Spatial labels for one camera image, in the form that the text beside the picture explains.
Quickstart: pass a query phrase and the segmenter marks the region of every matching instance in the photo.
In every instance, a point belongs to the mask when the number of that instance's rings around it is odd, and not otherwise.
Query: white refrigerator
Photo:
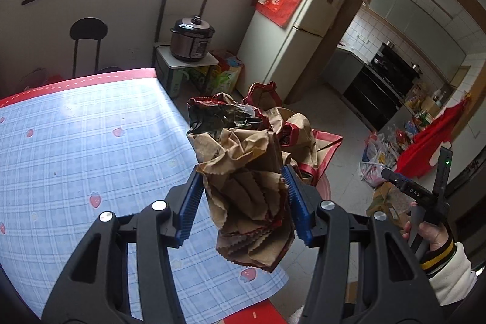
[[[244,97],[254,82],[274,81],[284,101],[331,27],[344,0],[302,0],[282,28],[255,11],[238,58],[245,64],[237,90]]]

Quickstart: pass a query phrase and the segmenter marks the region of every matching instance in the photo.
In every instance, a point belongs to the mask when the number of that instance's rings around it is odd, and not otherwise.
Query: ceiling panel
[[[412,0],[436,20],[466,54],[486,51],[486,35],[456,0]]]

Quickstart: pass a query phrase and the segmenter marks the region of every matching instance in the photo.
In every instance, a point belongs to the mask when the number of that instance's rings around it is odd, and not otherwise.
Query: white sleeve
[[[429,282],[441,306],[466,298],[476,283],[476,273],[471,272],[471,263],[464,253],[462,243],[456,243],[456,252]]]

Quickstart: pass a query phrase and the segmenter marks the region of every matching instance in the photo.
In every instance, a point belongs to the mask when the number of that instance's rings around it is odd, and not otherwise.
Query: hand
[[[410,237],[410,229],[412,228],[412,225],[408,221],[405,226],[403,227],[403,230],[405,233],[402,235],[405,240],[408,240]],[[444,246],[447,242],[447,239],[449,239],[449,234],[447,233],[447,229],[444,226],[444,224],[440,224],[440,226],[430,224],[429,222],[422,222],[419,225],[419,235],[427,240],[430,243],[429,250],[430,251],[435,251],[440,249],[442,246]]]

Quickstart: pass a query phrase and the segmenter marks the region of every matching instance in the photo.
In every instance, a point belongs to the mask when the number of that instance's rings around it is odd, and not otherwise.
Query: pressure cooker
[[[194,16],[177,20],[171,32],[172,55],[178,60],[197,62],[206,56],[214,28]]]

